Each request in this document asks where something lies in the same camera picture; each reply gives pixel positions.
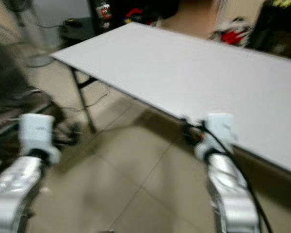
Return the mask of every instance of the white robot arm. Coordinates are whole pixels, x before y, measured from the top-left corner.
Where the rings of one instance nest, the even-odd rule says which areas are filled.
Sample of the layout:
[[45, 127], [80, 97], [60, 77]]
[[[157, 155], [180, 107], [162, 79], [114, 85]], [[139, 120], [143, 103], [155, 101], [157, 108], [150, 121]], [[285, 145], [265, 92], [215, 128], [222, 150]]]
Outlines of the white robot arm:
[[204, 128], [205, 134], [195, 146], [195, 155], [208, 164], [207, 186], [217, 232], [259, 233], [255, 200], [245, 178], [229, 156], [232, 152], [232, 120], [229, 114], [209, 114], [205, 125], [200, 127], [201, 130]]
[[60, 152], [52, 145], [52, 123], [53, 117], [39, 114], [21, 119], [22, 156], [0, 175], [0, 233], [25, 232], [45, 170], [59, 162]]

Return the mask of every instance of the wall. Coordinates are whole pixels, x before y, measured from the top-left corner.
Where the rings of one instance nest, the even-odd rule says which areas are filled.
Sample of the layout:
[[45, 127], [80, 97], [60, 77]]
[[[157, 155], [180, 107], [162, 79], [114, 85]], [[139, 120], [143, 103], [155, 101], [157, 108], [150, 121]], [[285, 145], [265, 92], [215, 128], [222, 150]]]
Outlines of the wall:
[[[60, 25], [68, 18], [89, 17], [87, 0], [35, 0], [34, 7], [44, 26]], [[44, 29], [52, 47], [60, 45], [58, 28]]]

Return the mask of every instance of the floor tile grout line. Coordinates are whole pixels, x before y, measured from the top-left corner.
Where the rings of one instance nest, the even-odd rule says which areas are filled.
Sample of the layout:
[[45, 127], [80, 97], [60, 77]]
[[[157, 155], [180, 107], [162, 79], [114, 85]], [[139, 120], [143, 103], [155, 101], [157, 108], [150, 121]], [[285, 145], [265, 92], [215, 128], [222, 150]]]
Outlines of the floor tile grout line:
[[167, 149], [164, 151], [163, 155], [160, 157], [160, 159], [158, 160], [158, 162], [154, 165], [154, 167], [150, 170], [149, 174], [146, 176], [146, 178], [142, 181], [140, 186], [143, 186], [144, 183], [146, 182], [146, 180], [148, 179], [148, 177], [151, 175], [152, 171], [156, 168], [156, 166], [160, 163], [160, 161], [162, 160], [162, 158], [166, 155], [167, 151], [170, 149], [170, 147], [174, 144], [174, 142], [176, 142], [176, 140], [178, 139], [179, 136], [176, 136], [172, 142], [169, 144], [169, 146], [167, 147]]
[[[126, 109], [121, 115], [119, 115], [114, 121], [112, 121], [109, 125], [107, 125], [102, 131], [99, 132], [102, 133], [103, 131], [105, 131], [106, 128], [108, 128], [112, 123], [114, 123], [116, 120], [118, 120], [126, 111], [128, 111], [131, 107], [133, 107], [133, 105], [135, 105], [135, 103], [132, 103], [132, 105]], [[111, 163], [109, 160], [107, 160], [106, 158], [104, 158], [104, 156], [100, 156], [100, 155], [97, 155], [99, 158], [101, 158], [103, 161], [105, 161], [106, 163], [108, 163], [110, 166], [112, 166], [117, 172], [119, 172], [123, 177], [125, 177], [127, 180], [129, 180], [130, 182], [132, 182], [133, 184], [135, 184], [136, 186], [141, 186], [140, 184], [138, 184], [136, 181], [134, 181], [131, 177], [129, 177], [128, 175], [126, 175], [124, 172], [122, 172], [121, 170], [119, 170], [113, 163]]]
[[137, 196], [137, 194], [139, 193], [139, 191], [142, 189], [141, 186], [138, 187], [137, 191], [134, 193], [134, 195], [131, 197], [131, 199], [129, 200], [129, 202], [127, 203], [127, 205], [123, 208], [123, 210], [120, 212], [120, 214], [113, 220], [112, 224], [109, 227], [109, 230], [113, 230], [112, 228], [114, 227], [114, 225], [116, 224], [116, 222], [118, 221], [118, 219], [121, 217], [121, 215], [125, 212], [125, 210], [128, 208], [128, 206], [130, 205], [130, 203], [135, 199], [135, 197]]
[[141, 187], [142, 190], [144, 190], [151, 198], [153, 198], [155, 201], [157, 201], [160, 205], [162, 205], [166, 210], [168, 210], [170, 213], [172, 213], [174, 216], [180, 218], [182, 221], [188, 223], [190, 226], [192, 226], [193, 228], [197, 229], [200, 231], [200, 228], [196, 225], [194, 225], [191, 221], [185, 219], [184, 217], [178, 215], [174, 210], [172, 210], [170, 207], [168, 207], [164, 202], [162, 202], [161, 200], [159, 200], [158, 198], [156, 198], [154, 195], [152, 195], [145, 187]]
[[142, 181], [141, 184], [138, 184], [136, 181], [134, 181], [131, 177], [129, 177], [127, 174], [125, 174], [123, 171], [119, 170], [113, 163], [111, 163], [109, 160], [107, 160], [106, 158], [104, 158], [104, 156], [100, 156], [97, 155], [99, 158], [101, 158], [103, 161], [105, 161], [106, 163], [108, 163], [110, 166], [112, 166], [117, 172], [119, 172], [123, 177], [125, 177], [127, 180], [129, 180], [130, 182], [134, 183], [136, 186], [142, 186], [144, 184], [144, 182], [147, 180], [148, 176], [150, 175], [150, 173], [152, 172], [152, 170], [156, 167], [156, 165], [160, 162], [160, 160], [162, 159], [162, 157], [166, 154], [166, 152], [168, 151], [168, 149], [172, 146], [172, 144], [176, 141], [178, 137], [176, 137], [168, 146], [168, 148], [166, 149], [166, 151], [164, 151], [163, 155], [159, 158], [158, 162], [154, 165], [154, 167], [150, 170], [149, 174], [146, 176], [146, 178]]
[[173, 143], [177, 140], [177, 136], [174, 138], [174, 140], [170, 143], [170, 145], [168, 146], [168, 148], [164, 151], [163, 155], [160, 157], [160, 159], [158, 160], [158, 162], [154, 165], [154, 167], [151, 169], [151, 171], [149, 172], [149, 174], [146, 176], [146, 178], [144, 179], [144, 181], [141, 183], [141, 185], [139, 185], [138, 190], [136, 191], [136, 193], [133, 195], [133, 197], [131, 198], [131, 200], [127, 203], [127, 205], [123, 208], [123, 210], [120, 212], [120, 214], [114, 219], [113, 223], [110, 226], [110, 230], [112, 230], [112, 227], [115, 225], [115, 223], [117, 222], [117, 220], [121, 217], [121, 215], [124, 213], [124, 211], [128, 208], [129, 204], [135, 199], [135, 197], [137, 196], [138, 192], [140, 191], [140, 189], [143, 189], [143, 184], [144, 182], [147, 180], [147, 178], [149, 177], [149, 175], [152, 173], [152, 171], [154, 170], [154, 168], [157, 166], [157, 164], [161, 161], [161, 159], [163, 158], [163, 156], [167, 153], [168, 149], [173, 145]]
[[122, 112], [116, 119], [114, 119], [113, 121], [111, 121], [106, 127], [104, 127], [101, 131], [99, 131], [98, 133], [94, 133], [92, 136], [90, 136], [88, 142], [85, 143], [84, 147], [87, 146], [93, 139], [97, 138], [102, 132], [104, 132], [112, 123], [114, 123], [116, 120], [118, 120], [125, 112], [127, 112], [131, 107], [133, 106], [133, 104], [131, 106], [129, 106], [124, 112]]

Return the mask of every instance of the red object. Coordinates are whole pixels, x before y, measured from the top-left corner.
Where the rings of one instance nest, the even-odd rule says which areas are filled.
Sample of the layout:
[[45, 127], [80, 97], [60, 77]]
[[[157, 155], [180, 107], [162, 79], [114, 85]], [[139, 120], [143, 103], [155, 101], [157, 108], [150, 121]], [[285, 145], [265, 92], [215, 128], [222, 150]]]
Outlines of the red object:
[[129, 18], [131, 15], [133, 14], [142, 14], [142, 10], [140, 10], [139, 8], [135, 7], [132, 8], [126, 15], [126, 18]]
[[221, 40], [228, 43], [229, 45], [230, 44], [237, 45], [243, 39], [242, 36], [239, 36], [240, 34], [242, 34], [242, 32], [236, 33], [235, 31], [231, 31], [223, 34]]
[[112, 15], [110, 14], [110, 9], [102, 9], [101, 15], [104, 17], [104, 19], [110, 19], [112, 18]]

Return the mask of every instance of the power cord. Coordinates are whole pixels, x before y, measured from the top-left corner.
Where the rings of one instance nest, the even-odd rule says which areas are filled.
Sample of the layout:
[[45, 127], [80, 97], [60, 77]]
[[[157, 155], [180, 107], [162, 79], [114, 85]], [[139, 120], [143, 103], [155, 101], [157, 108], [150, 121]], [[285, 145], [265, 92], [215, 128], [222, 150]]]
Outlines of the power cord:
[[50, 28], [59, 28], [62, 26], [62, 24], [58, 24], [58, 25], [53, 25], [53, 26], [44, 26], [38, 22], [35, 22], [33, 19], [31, 19], [30, 17], [28, 17], [27, 15], [24, 14], [24, 17], [30, 22], [33, 23], [35, 25], [37, 25], [40, 28], [46, 28], [46, 29], [50, 29]]
[[251, 186], [251, 184], [249, 183], [248, 181], [248, 178], [245, 176], [244, 172], [242, 171], [240, 165], [238, 164], [238, 162], [234, 159], [234, 157], [232, 156], [231, 152], [223, 145], [223, 143], [210, 131], [208, 130], [204, 125], [200, 125], [200, 126], [196, 126], [196, 128], [198, 128], [199, 130], [202, 130], [208, 134], [210, 134], [216, 141], [217, 143], [219, 143], [219, 145], [223, 148], [223, 150], [227, 153], [227, 155], [229, 156], [229, 158], [234, 162], [234, 164], [236, 165], [236, 167], [238, 168], [238, 170], [240, 171], [240, 173], [242, 174], [242, 176], [244, 177], [244, 179], [246, 180], [247, 182], [247, 186], [248, 186], [248, 190], [250, 192], [250, 194], [252, 195], [253, 197], [253, 201], [255, 203], [255, 205], [257, 206], [258, 208], [258, 212], [260, 213], [260, 215], [262, 216], [263, 220], [264, 220], [264, 223], [266, 225], [266, 228], [267, 228], [267, 231], [269, 233], [273, 233], [273, 230], [272, 230], [272, 227], [271, 227], [271, 224], [261, 206], [261, 203], [259, 202], [255, 192], [253, 191], [253, 188]]
[[[106, 92], [102, 96], [100, 96], [94, 103], [91, 103], [91, 104], [87, 105], [86, 107], [88, 108], [88, 107], [92, 107], [92, 106], [98, 104], [98, 102], [101, 101], [103, 98], [105, 98], [109, 93], [110, 93], [110, 86], [107, 87]], [[74, 107], [61, 107], [61, 109], [68, 109], [68, 110], [73, 111], [73, 112], [81, 112], [85, 108], [77, 109]]]

